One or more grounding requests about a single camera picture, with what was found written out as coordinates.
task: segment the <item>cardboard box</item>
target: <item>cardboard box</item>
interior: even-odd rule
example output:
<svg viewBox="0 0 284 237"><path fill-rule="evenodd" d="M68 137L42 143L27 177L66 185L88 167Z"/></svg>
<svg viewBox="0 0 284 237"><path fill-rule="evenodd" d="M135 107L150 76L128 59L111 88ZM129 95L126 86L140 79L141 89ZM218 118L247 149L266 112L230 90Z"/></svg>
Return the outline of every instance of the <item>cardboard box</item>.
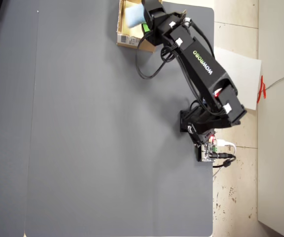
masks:
<svg viewBox="0 0 284 237"><path fill-rule="evenodd" d="M140 4L141 2L141 0L120 0L117 45L129 48L137 48L138 43L143 37L142 26L138 25L129 29L125 23L125 9L136 4ZM156 47L147 40L143 41L140 46L140 50L148 52L155 52L155 49Z"/></svg>

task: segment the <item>table surface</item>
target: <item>table surface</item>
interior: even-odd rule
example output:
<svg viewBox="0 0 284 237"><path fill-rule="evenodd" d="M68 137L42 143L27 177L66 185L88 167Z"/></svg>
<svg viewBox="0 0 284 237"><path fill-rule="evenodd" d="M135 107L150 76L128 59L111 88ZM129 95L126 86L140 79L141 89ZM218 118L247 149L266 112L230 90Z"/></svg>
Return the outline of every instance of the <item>table surface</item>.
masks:
<svg viewBox="0 0 284 237"><path fill-rule="evenodd" d="M0 29L0 234L211 235L212 167L179 133L193 96L177 62L138 77L135 50L116 46L118 1L19 3ZM211 9L164 6L213 42ZM159 52L141 63L155 71Z"/></svg>

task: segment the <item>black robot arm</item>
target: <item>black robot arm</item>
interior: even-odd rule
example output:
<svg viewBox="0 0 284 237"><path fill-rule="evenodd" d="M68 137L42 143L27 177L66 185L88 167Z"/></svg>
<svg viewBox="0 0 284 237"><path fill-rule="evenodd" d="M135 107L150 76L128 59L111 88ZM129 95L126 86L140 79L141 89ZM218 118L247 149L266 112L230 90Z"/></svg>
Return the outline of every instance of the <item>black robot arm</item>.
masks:
<svg viewBox="0 0 284 237"><path fill-rule="evenodd" d="M227 72L212 53L192 37L189 27L199 30L186 18L186 13L166 13L158 0L142 0L149 32L146 39L154 46L170 48L190 86L196 102L190 110L180 112L180 131L188 132L193 143L200 146L209 140L215 128L240 124L246 114L238 91Z"/></svg>

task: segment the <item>white paper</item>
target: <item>white paper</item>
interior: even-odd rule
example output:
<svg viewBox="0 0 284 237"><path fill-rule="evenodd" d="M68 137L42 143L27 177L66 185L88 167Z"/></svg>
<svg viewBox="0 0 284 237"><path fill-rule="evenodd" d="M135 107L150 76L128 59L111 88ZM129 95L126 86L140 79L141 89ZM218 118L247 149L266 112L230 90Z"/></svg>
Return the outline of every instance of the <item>white paper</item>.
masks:
<svg viewBox="0 0 284 237"><path fill-rule="evenodd" d="M256 110L261 60L217 47L214 48L214 54L235 84L240 103L247 109Z"/></svg>

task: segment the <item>blue object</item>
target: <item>blue object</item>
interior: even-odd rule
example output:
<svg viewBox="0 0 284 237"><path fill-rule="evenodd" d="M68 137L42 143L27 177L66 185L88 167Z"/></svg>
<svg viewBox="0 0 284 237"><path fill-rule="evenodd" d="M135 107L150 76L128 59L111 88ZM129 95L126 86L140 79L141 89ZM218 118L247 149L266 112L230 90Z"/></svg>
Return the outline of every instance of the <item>blue object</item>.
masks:
<svg viewBox="0 0 284 237"><path fill-rule="evenodd" d="M145 23L143 4L126 8L125 21L127 27L129 28L133 28L139 24Z"/></svg>

